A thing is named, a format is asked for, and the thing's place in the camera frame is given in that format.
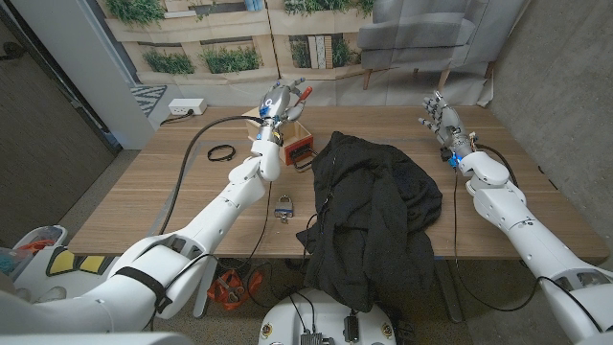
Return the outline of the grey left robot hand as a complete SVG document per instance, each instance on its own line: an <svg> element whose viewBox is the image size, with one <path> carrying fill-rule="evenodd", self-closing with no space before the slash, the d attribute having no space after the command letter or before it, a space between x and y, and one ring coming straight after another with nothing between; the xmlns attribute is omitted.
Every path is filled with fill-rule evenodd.
<svg viewBox="0 0 613 345"><path fill-rule="evenodd" d="M279 131L285 123L295 122L301 117L306 99L312 92L311 86L304 91L298 88L304 81L304 78L299 78L282 84L278 80L268 89L259 106L263 127L269 127L272 132Z"/></svg>

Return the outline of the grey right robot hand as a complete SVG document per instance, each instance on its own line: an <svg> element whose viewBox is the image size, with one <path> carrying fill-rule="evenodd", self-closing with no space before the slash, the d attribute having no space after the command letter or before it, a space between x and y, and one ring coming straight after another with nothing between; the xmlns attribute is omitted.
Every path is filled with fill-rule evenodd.
<svg viewBox="0 0 613 345"><path fill-rule="evenodd" d="M437 140L444 148L460 158L475 151L464 123L440 91L435 91L432 97L424 98L422 106L430 120L418 118L418 121L435 133Z"/></svg>

